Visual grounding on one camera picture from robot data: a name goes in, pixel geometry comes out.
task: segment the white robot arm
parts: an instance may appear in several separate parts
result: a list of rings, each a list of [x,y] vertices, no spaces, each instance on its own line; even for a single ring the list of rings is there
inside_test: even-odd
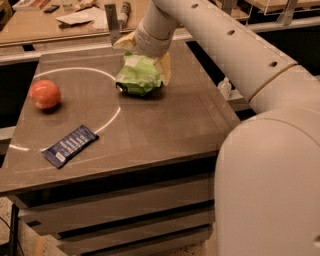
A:
[[[215,178],[219,256],[320,253],[320,83],[206,0],[153,0],[135,31],[163,55],[190,32],[257,116],[225,140]]]

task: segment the apple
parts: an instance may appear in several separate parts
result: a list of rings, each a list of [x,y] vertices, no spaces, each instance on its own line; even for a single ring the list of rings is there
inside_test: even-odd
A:
[[[30,86],[28,97],[39,109],[49,109],[61,101],[59,87],[50,80],[39,80]]]

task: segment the cable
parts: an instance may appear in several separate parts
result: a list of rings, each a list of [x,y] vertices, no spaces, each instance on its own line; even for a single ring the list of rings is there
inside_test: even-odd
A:
[[[11,229],[11,227],[9,226],[9,224],[2,218],[2,217],[0,217],[0,220],[2,220],[3,221],[3,223],[9,228],[9,230],[10,230],[10,233],[12,233],[13,234],[13,231],[12,231],[12,229]],[[22,250],[22,247],[21,247],[21,244],[20,244],[20,242],[19,242],[19,240],[17,240],[17,242],[18,242],[18,245],[19,245],[19,248],[20,248],[20,251],[21,251],[21,254],[22,254],[22,256],[24,256],[24,253],[23,253],[23,250]]]

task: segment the wooden table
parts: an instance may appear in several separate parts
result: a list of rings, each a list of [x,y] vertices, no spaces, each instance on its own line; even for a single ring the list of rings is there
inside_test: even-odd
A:
[[[246,2],[260,9],[262,12],[274,12],[283,10],[288,0],[246,0]],[[299,0],[297,8],[310,8],[320,5],[320,0]]]
[[[239,124],[184,41],[170,47],[172,80],[146,98],[115,88],[124,52],[45,55],[34,80],[50,79],[62,104],[26,100],[0,170],[0,196],[68,255],[150,255],[209,238],[217,152]],[[100,136],[62,169],[42,155],[86,125]]]
[[[150,0],[131,0],[132,12],[125,30],[134,30],[142,19],[145,9]],[[122,0],[97,0],[97,5],[104,10],[104,4],[116,3],[119,13]],[[52,14],[43,13],[43,10],[50,6],[49,2],[40,11],[16,11],[9,20],[3,31],[0,33],[0,47],[9,45],[26,45],[39,42],[61,41],[71,38],[86,38],[88,36],[109,34],[108,29],[94,29],[88,24],[79,25],[72,28],[60,29],[60,24],[55,18],[74,11],[64,11],[62,6]]]

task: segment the blue wrapper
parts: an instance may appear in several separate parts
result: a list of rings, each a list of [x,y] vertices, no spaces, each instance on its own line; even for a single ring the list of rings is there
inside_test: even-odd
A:
[[[41,153],[50,163],[59,169],[98,138],[99,136],[97,134],[90,131],[86,126],[81,125]]]

